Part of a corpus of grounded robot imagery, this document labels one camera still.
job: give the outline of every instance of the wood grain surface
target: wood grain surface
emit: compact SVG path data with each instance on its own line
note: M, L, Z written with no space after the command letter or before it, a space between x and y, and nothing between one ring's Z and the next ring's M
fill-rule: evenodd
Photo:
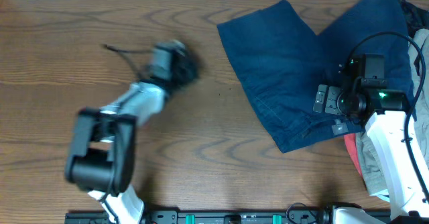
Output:
M133 185L184 210L285 209L368 197L342 138L282 154L256 118L216 24L279 0L4 0L0 8L0 223L63 223L100 205L64 180L76 112L124 93L133 74L100 47L186 42L200 79L138 132ZM358 0L288 0L316 32ZM429 0L409 0L429 9ZM141 64L150 56L139 56Z

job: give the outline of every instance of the denim shorts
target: denim shorts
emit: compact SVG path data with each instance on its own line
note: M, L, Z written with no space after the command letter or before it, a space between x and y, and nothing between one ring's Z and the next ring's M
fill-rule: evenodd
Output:
M362 0L318 36L286 0L219 24L218 30L253 110L283 153L363 131L344 117L313 112L318 86L341 86L339 64L363 38L382 31L408 34L397 0ZM413 99L405 40L379 36L364 43L361 53L384 54L388 88ZM348 132L335 135L336 120Z

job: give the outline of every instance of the red fabric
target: red fabric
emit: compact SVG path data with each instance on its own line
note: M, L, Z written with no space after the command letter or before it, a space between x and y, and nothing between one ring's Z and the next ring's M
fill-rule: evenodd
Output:
M357 172L359 172L359 174L362 176L361 166L359 165L359 160L357 159L356 134L350 133L344 135L344 142L346 143L346 149L350 155L351 161L353 161Z

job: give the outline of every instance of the motion-blurred robot arm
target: motion-blurred robot arm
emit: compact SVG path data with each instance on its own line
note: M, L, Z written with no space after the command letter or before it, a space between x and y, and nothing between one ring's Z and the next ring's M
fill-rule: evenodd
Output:
M74 127L66 179L98 200L112 223L141 223L144 204L129 184L136 127L159 113L175 90L197 77L195 62L176 41L157 44L147 73L113 103L80 111ZM110 149L91 148L91 142L104 142Z

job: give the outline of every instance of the black clamp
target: black clamp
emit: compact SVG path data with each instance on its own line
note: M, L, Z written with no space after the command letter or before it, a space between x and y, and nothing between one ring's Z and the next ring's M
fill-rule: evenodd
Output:
M401 143L405 143L405 141L412 141L413 140L413 138L412 137L408 137L408 138L406 138L406 139L403 139L403 140L401 140Z
M116 197L125 192L134 169L136 118L102 113L100 109L79 112L65 167L67 181L79 188L99 190ZM108 151L90 147L108 137Z

